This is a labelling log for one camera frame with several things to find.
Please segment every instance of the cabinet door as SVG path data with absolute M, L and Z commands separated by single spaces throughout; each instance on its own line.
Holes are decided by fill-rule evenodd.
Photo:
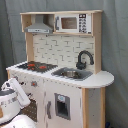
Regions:
M 46 128 L 82 128 L 81 89 L 45 81 Z

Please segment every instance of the tile backsplash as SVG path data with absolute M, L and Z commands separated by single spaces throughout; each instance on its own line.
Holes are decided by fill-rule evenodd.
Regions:
M 94 56 L 94 38 L 85 36 L 33 35 L 34 60 L 42 63 L 76 67 L 80 51 L 87 50 Z M 86 69 L 94 70 L 90 58 L 83 54 Z

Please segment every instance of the shelf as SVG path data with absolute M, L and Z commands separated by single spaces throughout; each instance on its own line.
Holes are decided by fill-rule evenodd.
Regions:
M 103 12 L 102 10 L 92 10 L 92 11 L 59 11 L 59 12 L 26 12 L 20 13 L 21 15 L 33 15 L 33 14 L 83 14 L 83 13 L 97 13 Z
M 56 35 L 80 35 L 80 36 L 92 36 L 92 34 L 87 33 L 67 33 L 67 32 L 53 32 L 53 34 Z

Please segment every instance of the microwave control panel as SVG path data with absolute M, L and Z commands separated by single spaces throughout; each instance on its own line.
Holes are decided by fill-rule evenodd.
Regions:
M 91 33 L 91 15 L 79 14 L 79 32 Z

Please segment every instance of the microwave door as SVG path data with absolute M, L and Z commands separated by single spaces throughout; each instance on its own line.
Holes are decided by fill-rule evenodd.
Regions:
M 79 33 L 79 14 L 57 15 L 56 32 Z

